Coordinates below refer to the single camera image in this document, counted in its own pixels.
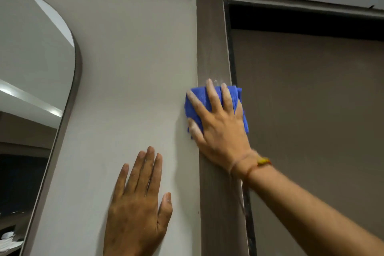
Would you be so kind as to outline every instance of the hand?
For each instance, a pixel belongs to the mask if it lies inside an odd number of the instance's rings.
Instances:
[[[207,80],[207,92],[212,113],[192,91],[187,92],[190,102],[201,118],[204,135],[191,118],[188,119],[189,131],[200,151],[212,162],[228,171],[236,160],[251,152],[244,130],[243,107],[238,101],[237,109],[235,113],[233,112],[231,94],[225,83],[221,85],[223,107],[211,79]]]
[[[157,209],[162,156],[148,147],[141,151],[127,184],[129,166],[124,164],[108,210],[104,256],[151,256],[164,238],[172,204],[166,193]]]

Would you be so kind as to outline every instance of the blue microfiber cloth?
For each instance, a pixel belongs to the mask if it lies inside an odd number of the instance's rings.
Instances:
[[[215,89],[216,89],[216,92],[218,93],[218,97],[220,98],[221,105],[223,105],[223,98],[221,95],[221,87],[217,86],[217,87],[215,87]],[[231,97],[232,97],[233,111],[235,111],[237,108],[237,101],[238,100],[241,101],[242,89],[237,88],[236,86],[228,86],[228,89],[229,89],[229,93],[231,93]],[[212,105],[209,101],[206,87],[196,87],[196,88],[192,88],[191,90],[197,96],[197,98],[204,104],[205,108],[208,111],[212,112]],[[200,130],[204,133],[201,119],[197,115],[197,113],[195,112],[195,109],[193,108],[193,106],[192,106],[192,104],[189,101],[187,96],[185,97],[184,109],[185,109],[185,115],[187,117],[192,118],[197,123]],[[243,121],[244,121],[245,132],[248,133],[249,132],[248,123],[247,123],[247,119],[245,118],[245,112],[244,111],[243,111]]]

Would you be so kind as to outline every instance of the person's left hand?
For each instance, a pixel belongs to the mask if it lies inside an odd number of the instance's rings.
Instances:
[[[166,193],[157,208],[162,160],[153,147],[141,151],[127,184],[129,166],[123,165],[108,210],[104,256],[151,256],[164,238],[172,204]]]

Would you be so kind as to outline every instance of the forearm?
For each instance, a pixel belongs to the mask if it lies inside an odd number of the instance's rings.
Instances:
[[[308,255],[383,255],[377,237],[290,181],[272,166],[247,171],[257,158],[239,162],[245,180]]]

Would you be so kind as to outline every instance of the oval mirror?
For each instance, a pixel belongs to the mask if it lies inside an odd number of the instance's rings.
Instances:
[[[65,21],[45,1],[0,0],[1,256],[19,255],[26,238],[75,92],[75,47]]]

